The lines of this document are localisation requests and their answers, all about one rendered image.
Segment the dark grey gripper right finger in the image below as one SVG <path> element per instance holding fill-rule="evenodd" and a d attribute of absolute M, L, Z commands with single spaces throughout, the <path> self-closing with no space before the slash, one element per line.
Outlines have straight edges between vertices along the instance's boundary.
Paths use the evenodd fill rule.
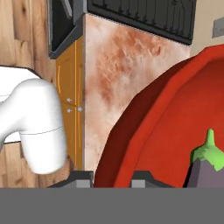
<path fill-rule="evenodd" d="M 131 188 L 171 188 L 164 182 L 155 179 L 149 171 L 135 171 L 130 181 Z"/>

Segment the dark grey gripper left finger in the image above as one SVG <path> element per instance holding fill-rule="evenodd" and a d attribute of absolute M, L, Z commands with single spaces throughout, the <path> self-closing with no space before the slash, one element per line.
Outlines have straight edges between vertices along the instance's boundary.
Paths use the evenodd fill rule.
<path fill-rule="evenodd" d="M 91 188 L 93 177 L 93 171 L 71 171 L 67 179 L 50 185 L 50 188 Z"/>

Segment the red bowl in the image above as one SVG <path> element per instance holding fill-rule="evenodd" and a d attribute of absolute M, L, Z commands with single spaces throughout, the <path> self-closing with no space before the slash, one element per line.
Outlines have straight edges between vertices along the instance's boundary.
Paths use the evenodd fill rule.
<path fill-rule="evenodd" d="M 179 62 L 137 94 L 110 131 L 96 187 L 128 187 L 136 171 L 181 187 L 191 151 L 212 129 L 224 151 L 224 45 Z"/>

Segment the purple eggplant with green stem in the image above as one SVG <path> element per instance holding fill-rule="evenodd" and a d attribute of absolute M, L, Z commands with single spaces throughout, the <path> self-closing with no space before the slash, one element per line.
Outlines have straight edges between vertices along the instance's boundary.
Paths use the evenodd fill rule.
<path fill-rule="evenodd" d="M 212 129 L 207 130 L 206 141 L 192 150 L 183 187 L 224 188 L 224 152 L 215 145 Z"/>

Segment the orange wooden cupboard door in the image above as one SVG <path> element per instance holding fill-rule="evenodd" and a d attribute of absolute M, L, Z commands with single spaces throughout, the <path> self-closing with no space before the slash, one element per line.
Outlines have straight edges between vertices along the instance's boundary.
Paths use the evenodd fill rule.
<path fill-rule="evenodd" d="M 75 104 L 75 43 L 72 43 L 57 59 L 57 89 L 63 102 Z"/>
<path fill-rule="evenodd" d="M 74 107 L 62 103 L 64 126 L 66 131 L 67 154 L 75 163 L 75 111 Z"/>

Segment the white rounded curved object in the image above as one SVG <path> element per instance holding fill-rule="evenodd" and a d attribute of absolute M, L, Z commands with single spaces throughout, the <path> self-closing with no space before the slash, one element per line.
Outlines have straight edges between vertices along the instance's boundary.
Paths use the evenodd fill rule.
<path fill-rule="evenodd" d="M 36 174 L 51 174 L 67 159 L 67 138 L 55 86 L 29 68 L 0 66 L 0 150 L 17 132 Z"/>

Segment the narrow orange drawer front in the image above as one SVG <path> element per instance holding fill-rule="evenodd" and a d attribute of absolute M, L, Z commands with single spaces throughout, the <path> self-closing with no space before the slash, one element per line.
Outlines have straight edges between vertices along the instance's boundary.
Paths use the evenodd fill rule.
<path fill-rule="evenodd" d="M 75 43 L 76 52 L 76 108 L 82 107 L 82 48 L 83 37 L 80 37 Z M 76 111 L 76 166 L 82 169 L 82 111 Z"/>

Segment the dark grey appliance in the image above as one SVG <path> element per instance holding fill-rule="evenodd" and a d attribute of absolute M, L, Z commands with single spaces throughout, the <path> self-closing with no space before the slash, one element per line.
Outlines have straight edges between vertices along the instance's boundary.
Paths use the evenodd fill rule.
<path fill-rule="evenodd" d="M 48 52 L 56 60 L 83 34 L 87 0 L 47 0 Z"/>

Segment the black hob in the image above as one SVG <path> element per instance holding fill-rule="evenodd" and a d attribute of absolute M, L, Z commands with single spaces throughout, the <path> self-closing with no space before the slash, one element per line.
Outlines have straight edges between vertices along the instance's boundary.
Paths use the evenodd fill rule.
<path fill-rule="evenodd" d="M 87 0 L 87 12 L 189 46 L 196 0 Z"/>

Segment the grey wall socket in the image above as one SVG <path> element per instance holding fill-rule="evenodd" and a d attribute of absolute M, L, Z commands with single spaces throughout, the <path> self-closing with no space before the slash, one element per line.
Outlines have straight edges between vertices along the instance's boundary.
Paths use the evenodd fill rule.
<path fill-rule="evenodd" d="M 213 36 L 212 38 L 218 38 L 224 36 L 224 17 L 218 18 L 213 21 Z"/>

